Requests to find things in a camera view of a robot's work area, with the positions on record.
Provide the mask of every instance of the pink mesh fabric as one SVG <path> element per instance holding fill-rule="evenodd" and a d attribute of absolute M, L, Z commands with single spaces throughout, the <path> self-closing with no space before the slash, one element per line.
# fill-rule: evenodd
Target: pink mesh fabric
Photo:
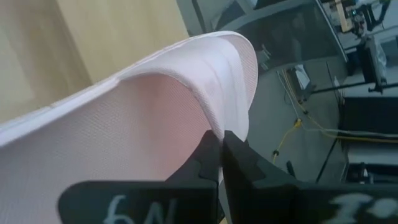
<path fill-rule="evenodd" d="M 164 180 L 212 129 L 245 140 L 254 50 L 234 32 L 184 40 L 0 127 L 0 223 L 60 223 L 86 180 Z"/>

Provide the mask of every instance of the pink fabric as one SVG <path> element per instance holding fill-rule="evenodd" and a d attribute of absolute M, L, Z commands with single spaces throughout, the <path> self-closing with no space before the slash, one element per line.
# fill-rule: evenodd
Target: pink fabric
<path fill-rule="evenodd" d="M 212 129 L 245 140 L 257 85 L 243 36 L 184 40 L 0 127 L 0 223 L 60 223 L 57 199 L 85 180 L 164 180 Z"/>

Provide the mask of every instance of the beige wall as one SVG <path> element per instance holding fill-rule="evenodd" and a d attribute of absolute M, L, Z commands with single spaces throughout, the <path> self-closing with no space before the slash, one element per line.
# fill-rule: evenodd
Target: beige wall
<path fill-rule="evenodd" d="M 175 0 L 0 0 L 0 123 L 187 36 Z"/>

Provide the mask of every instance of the floor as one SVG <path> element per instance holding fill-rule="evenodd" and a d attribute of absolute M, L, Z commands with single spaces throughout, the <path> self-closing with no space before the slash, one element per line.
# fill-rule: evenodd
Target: floor
<path fill-rule="evenodd" d="M 328 65 L 333 78 L 336 76 L 342 83 L 346 74 L 341 61 L 333 58 L 328 61 Z M 313 84 L 320 88 L 332 86 L 325 62 L 308 63 L 306 69 Z M 261 74 L 249 111 L 249 144 L 269 161 L 272 160 L 272 152 L 277 149 L 285 132 L 292 127 L 296 119 L 289 99 L 286 97 L 286 102 L 284 101 L 284 92 L 284 87 L 276 73 Z M 304 107 L 324 128 L 337 128 L 338 104 L 334 92 L 312 95 Z M 299 115 L 306 128 L 315 128 L 302 112 L 299 112 Z M 275 165 L 286 171 L 286 162 L 291 161 L 298 180 L 315 182 L 333 141 L 333 138 L 324 136 L 320 132 L 308 132 L 300 128 L 287 137 Z M 319 184 L 338 183 L 345 164 L 346 154 L 337 143 Z M 224 187 L 221 186 L 220 189 L 221 203 L 227 206 Z"/>

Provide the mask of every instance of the concrete floor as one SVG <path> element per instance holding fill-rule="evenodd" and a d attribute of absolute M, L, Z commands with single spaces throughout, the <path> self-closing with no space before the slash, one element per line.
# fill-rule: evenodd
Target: concrete floor
<path fill-rule="evenodd" d="M 328 61 L 332 77 L 342 83 L 345 79 L 345 68 L 338 58 Z M 306 64 L 311 82 L 320 88 L 331 87 L 325 62 Z M 249 111 L 250 146 L 264 158 L 272 161 L 272 152 L 277 149 L 285 132 L 289 130 L 295 119 L 293 107 L 286 97 L 284 101 L 284 87 L 276 73 L 265 73 L 259 76 L 259 83 L 253 104 Z M 324 128 L 336 129 L 338 124 L 338 104 L 334 92 L 312 95 L 304 104 L 312 118 Z M 305 115 L 299 111 L 300 117 L 307 128 L 316 128 Z M 285 140 L 275 165 L 286 171 L 286 162 L 291 161 L 298 180 L 315 182 L 319 171 L 327 157 L 334 139 L 319 132 L 308 132 L 302 128 L 294 131 Z M 325 167 L 319 184 L 337 184 L 346 164 L 346 153 L 339 143 Z M 223 183 L 220 186 L 220 201 L 230 222 L 229 208 Z"/>

